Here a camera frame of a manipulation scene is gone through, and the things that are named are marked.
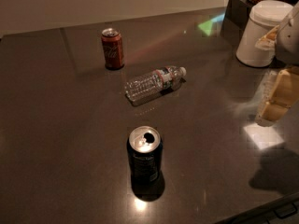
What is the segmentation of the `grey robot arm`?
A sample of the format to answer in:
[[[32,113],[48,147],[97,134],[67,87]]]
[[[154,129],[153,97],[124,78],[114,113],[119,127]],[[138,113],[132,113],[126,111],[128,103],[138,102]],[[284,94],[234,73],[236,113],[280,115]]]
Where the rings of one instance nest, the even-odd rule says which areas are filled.
[[[255,47],[273,50],[286,67],[279,72],[268,72],[255,121],[269,127],[289,111],[299,100],[299,2],[282,22],[262,36]]]

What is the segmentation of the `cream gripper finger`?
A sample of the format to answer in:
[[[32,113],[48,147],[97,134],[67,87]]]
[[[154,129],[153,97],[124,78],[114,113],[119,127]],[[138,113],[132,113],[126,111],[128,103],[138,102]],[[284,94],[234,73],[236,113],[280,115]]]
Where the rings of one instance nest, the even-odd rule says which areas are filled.
[[[279,26],[275,26],[265,35],[258,39],[255,43],[255,47],[261,50],[274,50]]]
[[[258,106],[255,122],[262,127],[274,125],[298,100],[299,67],[270,71],[266,74],[263,99]]]

